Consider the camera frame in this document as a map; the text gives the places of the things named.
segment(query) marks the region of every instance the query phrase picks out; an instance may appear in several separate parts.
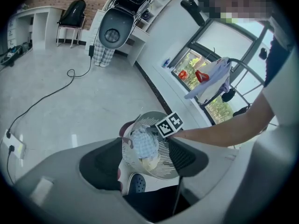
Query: green foliage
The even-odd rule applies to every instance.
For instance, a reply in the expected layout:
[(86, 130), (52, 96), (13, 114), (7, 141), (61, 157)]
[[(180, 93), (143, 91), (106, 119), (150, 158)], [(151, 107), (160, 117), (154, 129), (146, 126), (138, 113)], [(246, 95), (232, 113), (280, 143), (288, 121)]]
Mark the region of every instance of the green foliage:
[(228, 103), (223, 103), (221, 96), (218, 96), (215, 100), (209, 103), (206, 106), (206, 109), (216, 124), (231, 119), (234, 113)]
[(195, 64), (200, 59), (198, 57), (190, 60), (190, 52), (185, 56), (185, 58), (176, 66), (176, 68), (173, 70), (177, 75), (182, 71), (185, 70), (188, 73), (188, 78), (184, 80), (184, 83), (193, 90), (198, 84), (199, 81), (195, 75)]

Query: stool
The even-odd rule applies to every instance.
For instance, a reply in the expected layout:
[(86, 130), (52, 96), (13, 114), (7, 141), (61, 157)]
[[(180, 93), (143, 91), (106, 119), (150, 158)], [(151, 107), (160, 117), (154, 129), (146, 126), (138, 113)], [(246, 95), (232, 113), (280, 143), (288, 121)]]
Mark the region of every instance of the stool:
[(64, 25), (59, 25), (58, 26), (58, 32), (57, 32), (57, 44), (56, 46), (58, 47), (59, 46), (59, 34), (60, 34), (60, 29), (61, 28), (65, 28), (66, 31), (65, 31), (65, 35), (64, 35), (64, 43), (65, 43), (65, 39), (66, 39), (66, 33), (67, 33), (67, 30), (70, 29), (70, 30), (73, 30), (73, 37), (71, 39), (71, 45), (70, 45), (70, 48), (73, 47), (73, 43), (74, 43), (74, 38), (75, 38), (75, 34), (77, 33), (77, 45), (79, 44), (79, 35), (80, 35), (80, 31), (82, 30), (82, 27), (84, 25), (84, 22), (85, 22), (85, 15), (84, 15), (84, 19), (83, 19), (83, 22), (81, 23), (81, 26), (80, 27), (73, 27), (73, 26), (64, 26)]

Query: checkered fabric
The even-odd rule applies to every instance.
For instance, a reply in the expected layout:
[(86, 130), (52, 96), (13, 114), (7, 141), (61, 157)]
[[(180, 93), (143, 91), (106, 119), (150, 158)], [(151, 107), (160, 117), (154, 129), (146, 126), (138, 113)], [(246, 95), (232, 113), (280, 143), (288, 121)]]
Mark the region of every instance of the checkered fabric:
[[(114, 31), (107, 31), (106, 38), (108, 40), (111, 39), (111, 41), (114, 41), (115, 39), (117, 39), (117, 35), (118, 33), (115, 33)], [(108, 49), (104, 47), (100, 43), (99, 36), (97, 35), (94, 43), (94, 54), (93, 54), (94, 64), (100, 65), (101, 63), (105, 66), (109, 65), (113, 57), (114, 51), (115, 49)]]
[(148, 132), (148, 125), (141, 125), (132, 135), (133, 147), (139, 159), (155, 158), (158, 156), (159, 142), (157, 136)]

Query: black cable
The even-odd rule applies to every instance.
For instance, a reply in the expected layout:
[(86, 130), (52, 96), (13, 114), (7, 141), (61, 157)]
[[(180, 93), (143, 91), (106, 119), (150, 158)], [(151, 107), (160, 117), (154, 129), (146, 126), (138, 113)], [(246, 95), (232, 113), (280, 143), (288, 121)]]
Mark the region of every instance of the black cable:
[(4, 67), (0, 70), (0, 72), (3, 71), (7, 66), (8, 66), (8, 65), (4, 66)]
[[(90, 64), (89, 64), (89, 69), (88, 69), (88, 71), (85, 72), (83, 75), (81, 75), (81, 76), (76, 76), (76, 75), (75, 75), (75, 70), (74, 70), (74, 69), (70, 69), (70, 70), (68, 70), (66, 74), (67, 74), (68, 77), (72, 77), (73, 79), (74, 79), (75, 77), (76, 77), (76, 78), (78, 78), (78, 77), (82, 77), (82, 76), (85, 76), (85, 75), (90, 71), (91, 66), (92, 66), (92, 59), (90, 59)], [(69, 75), (69, 72), (70, 72), (71, 70), (74, 71), (74, 75), (72, 75), (72, 76)]]
[[(51, 93), (51, 94), (49, 94), (49, 95), (46, 95), (46, 96), (42, 97), (39, 101), (37, 101), (36, 103), (34, 103), (33, 105), (31, 105), (31, 106), (29, 107), (29, 109), (27, 109), (23, 114), (21, 114), (21, 115), (19, 115), (17, 118), (15, 118), (14, 121), (12, 122), (12, 124), (10, 125), (10, 127), (9, 127), (9, 129), (8, 129), (8, 131), (7, 131), (7, 133), (6, 133), (6, 136), (7, 136), (8, 138), (10, 138), (10, 130), (11, 130), (12, 126), (14, 125), (15, 121), (17, 121), (18, 118), (22, 117), (22, 116), (23, 116), (24, 114), (26, 114), (29, 110), (31, 110), (32, 107), (34, 107), (35, 105), (37, 105), (37, 104), (38, 104), (39, 102), (41, 102), (43, 99), (45, 99), (45, 98), (47, 98), (47, 97), (49, 97), (49, 96), (51, 96), (51, 95), (54, 95), (54, 94), (60, 92), (61, 90), (63, 90), (64, 88), (68, 87), (68, 86), (73, 82), (74, 78), (78, 78), (78, 77), (85, 76), (85, 75), (90, 71), (90, 68), (91, 68), (91, 66), (92, 66), (92, 58), (93, 58), (93, 54), (90, 56), (90, 64), (89, 64), (89, 69), (88, 69), (88, 71), (85, 72), (85, 73), (84, 73), (83, 75), (81, 75), (81, 76), (76, 76), (76, 75), (75, 75), (75, 70), (74, 70), (74, 69), (69, 69), (69, 70), (67, 71), (66, 75), (67, 75), (68, 77), (71, 77), (71, 78), (72, 78), (72, 79), (71, 79), (71, 82), (69, 82), (67, 85), (65, 85), (64, 87), (60, 88), (59, 90), (54, 91), (53, 93)], [(70, 71), (73, 71), (73, 72), (74, 72), (74, 74), (73, 74), (72, 76), (69, 75), (69, 72), (70, 72)]]
[(12, 178), (10, 176), (9, 170), (8, 170), (8, 161), (9, 161), (10, 154), (13, 151), (14, 151), (14, 146), (13, 145), (9, 146), (8, 157), (7, 157), (7, 164), (6, 164), (7, 174), (9, 176), (9, 179), (10, 179), (10, 181), (11, 181), (12, 184), (14, 184), (14, 182), (13, 182), (13, 180), (12, 180)]
[(137, 26), (137, 24), (141, 21), (141, 18), (142, 18), (142, 15), (140, 15), (140, 19), (139, 19), (139, 21), (138, 22), (136, 22), (136, 25), (134, 26), (134, 28), (133, 28), (133, 31), (131, 32), (131, 34), (129, 35), (129, 36), (131, 36), (132, 35), (132, 33), (134, 32), (134, 30), (135, 30), (135, 27)]

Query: power cord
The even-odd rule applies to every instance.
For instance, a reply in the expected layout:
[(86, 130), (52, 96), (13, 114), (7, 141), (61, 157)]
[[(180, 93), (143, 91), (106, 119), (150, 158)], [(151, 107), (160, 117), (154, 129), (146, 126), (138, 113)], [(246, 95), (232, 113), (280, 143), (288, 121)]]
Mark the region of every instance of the power cord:
[[(53, 93), (51, 93), (51, 94), (49, 94), (49, 95), (46, 95), (46, 96), (42, 97), (39, 101), (37, 101), (36, 103), (34, 103), (33, 105), (31, 105), (31, 106), (29, 107), (29, 109), (27, 109), (23, 114), (21, 114), (21, 115), (19, 115), (17, 118), (15, 118), (14, 121), (12, 122), (12, 124), (10, 125), (8, 131), (6, 132), (6, 137), (7, 137), (8, 139), (10, 139), (10, 130), (11, 130), (12, 126), (14, 125), (14, 123), (17, 121), (18, 118), (20, 118), (20, 117), (22, 117), (23, 115), (25, 115), (25, 114), (26, 114), (32, 107), (34, 107), (35, 105), (37, 105), (37, 104), (38, 104), (39, 102), (41, 102), (43, 99), (45, 99), (45, 98), (47, 98), (47, 97), (49, 97), (49, 96), (51, 96), (51, 95), (54, 95), (54, 94), (60, 92), (61, 90), (65, 89), (66, 87), (68, 87), (68, 86), (73, 82), (74, 78), (78, 78), (78, 77), (85, 76), (85, 75), (90, 71), (90, 68), (91, 68), (91, 65), (92, 65), (92, 58), (93, 58), (93, 54), (94, 54), (94, 44), (95, 44), (95, 40), (96, 40), (96, 38), (97, 38), (99, 29), (98, 29), (98, 31), (97, 31), (97, 34), (96, 34), (95, 38), (94, 38), (93, 46), (92, 46), (92, 45), (89, 46), (89, 53), (88, 53), (88, 55), (90, 56), (90, 64), (89, 64), (89, 69), (88, 69), (88, 71), (85, 72), (85, 73), (84, 73), (83, 75), (81, 75), (81, 76), (76, 76), (76, 75), (75, 75), (75, 70), (74, 70), (74, 69), (70, 69), (70, 70), (68, 70), (67, 73), (66, 73), (66, 75), (67, 75), (68, 77), (71, 77), (71, 78), (72, 78), (72, 79), (71, 79), (71, 82), (69, 82), (67, 85), (65, 85), (64, 87), (60, 88), (59, 90), (54, 91)], [(72, 75), (72, 76), (69, 75), (69, 72), (70, 72), (70, 71), (73, 71), (73, 75)]]
[(7, 169), (7, 174), (9, 176), (9, 179), (10, 179), (11, 183), (14, 184), (14, 182), (13, 182), (13, 180), (12, 180), (10, 174), (9, 174), (9, 170), (8, 170), (8, 161), (9, 161), (9, 157), (10, 157), (11, 152), (14, 152), (14, 146), (13, 145), (9, 146), (9, 149), (8, 149), (6, 169)]
[[(74, 78), (85, 76), (85, 75), (90, 71), (90, 68), (91, 68), (91, 65), (92, 65), (92, 58), (93, 58), (93, 54), (94, 54), (94, 44), (95, 44), (95, 40), (96, 40), (96, 37), (97, 37), (97, 35), (98, 35), (98, 32), (97, 32), (97, 34), (96, 34), (96, 36), (95, 36), (95, 39), (94, 39), (94, 41), (93, 41), (93, 46), (89, 46), (89, 54), (88, 54), (88, 55), (90, 56), (90, 64), (89, 64), (89, 69), (88, 69), (88, 71), (85, 72), (83, 75), (76, 76), (76, 75), (75, 75), (75, 70), (74, 70), (74, 69), (69, 69), (69, 70), (67, 71), (66, 75), (67, 75), (68, 77), (71, 77), (71, 78), (72, 78), (71, 81), (70, 81), (67, 85), (65, 85), (64, 87), (60, 88), (59, 90), (56, 90), (56, 91), (52, 92), (51, 94), (42, 97), (40, 100), (38, 100), (38, 101), (35, 102), (33, 105), (31, 105), (31, 106), (30, 106), (30, 107), (29, 107), (23, 114), (21, 114), (21, 115), (19, 115), (17, 118), (15, 118), (14, 121), (12, 122), (12, 124), (10, 125), (8, 131), (6, 132), (6, 137), (7, 137), (8, 139), (10, 139), (10, 137), (11, 137), (11, 133), (10, 133), (10, 131), (11, 131), (11, 128), (12, 128), (12, 126), (14, 125), (14, 123), (17, 121), (17, 119), (19, 119), (20, 117), (22, 117), (23, 115), (25, 115), (26, 113), (28, 113), (29, 110), (31, 110), (32, 107), (34, 107), (35, 105), (37, 105), (37, 104), (38, 104), (39, 102), (41, 102), (43, 99), (46, 99), (47, 97), (49, 97), (49, 96), (51, 96), (51, 95), (54, 95), (54, 94), (60, 92), (61, 90), (65, 89), (66, 87), (68, 87), (68, 86), (74, 81)], [(9, 169), (8, 169), (8, 161), (9, 161), (9, 157), (10, 157), (11, 152), (14, 152), (14, 146), (13, 146), (13, 145), (9, 146), (9, 149), (8, 149), (8, 157), (7, 157), (7, 165), (6, 165), (6, 168), (7, 168), (7, 173), (8, 173), (9, 179), (10, 179), (11, 183), (14, 184), (14, 182), (13, 182), (11, 176), (10, 176)]]

